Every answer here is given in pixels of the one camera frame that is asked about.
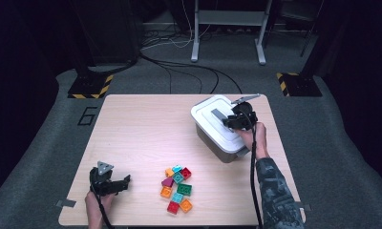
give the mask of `orange block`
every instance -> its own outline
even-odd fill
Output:
[[[191,210],[192,204],[188,199],[185,199],[180,203],[180,208],[184,213],[187,213]]]
[[[171,168],[166,169],[165,174],[167,177],[172,177],[174,174],[174,171]]]
[[[170,198],[171,197],[171,191],[172,191],[172,189],[170,187],[163,186],[163,188],[161,189],[160,195],[164,198]]]

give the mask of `pile of colorful blocks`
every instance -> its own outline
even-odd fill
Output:
[[[191,196],[192,185],[183,182],[191,177],[191,172],[180,165],[165,170],[166,179],[161,182],[162,189],[160,195],[164,198],[171,198],[167,207],[167,212],[177,214],[179,209],[184,213],[191,210],[192,204],[186,197]],[[173,185],[177,184],[177,191],[174,192]]]

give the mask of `green block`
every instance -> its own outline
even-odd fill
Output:
[[[179,183],[179,186],[177,187],[177,192],[185,196],[191,196],[191,189],[192,185]]]

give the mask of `person's hand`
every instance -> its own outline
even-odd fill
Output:
[[[251,130],[234,130],[243,140],[244,145],[251,151],[253,145],[253,132]],[[256,123],[256,159],[269,157],[266,147],[266,128],[262,122]]]
[[[111,211],[111,203],[114,199],[115,194],[110,194],[105,197],[101,197],[101,203],[104,206],[105,214],[109,214]],[[96,196],[93,192],[88,192],[85,197],[87,218],[89,221],[89,229],[100,229],[102,228],[102,214],[99,210],[98,202],[96,201]]]

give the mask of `wooden tabletop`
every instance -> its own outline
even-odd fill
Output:
[[[241,97],[224,95],[230,100]],[[100,160],[115,166],[112,181],[131,175],[129,189],[114,199],[108,216],[113,225],[257,225],[249,182],[251,153],[223,163],[197,135],[191,108],[211,96],[108,95],[67,196],[76,204],[74,208],[63,208],[59,223],[87,225],[84,198],[90,187],[89,173]],[[249,103],[267,127],[271,157],[285,176],[295,200],[300,201],[267,98],[262,95]],[[179,210],[174,215],[167,212],[170,199],[161,197],[160,191],[166,178],[165,169],[176,165],[187,167],[192,173],[184,183],[192,185],[191,196],[187,198],[193,208],[188,213]],[[261,205],[257,176],[255,180]]]

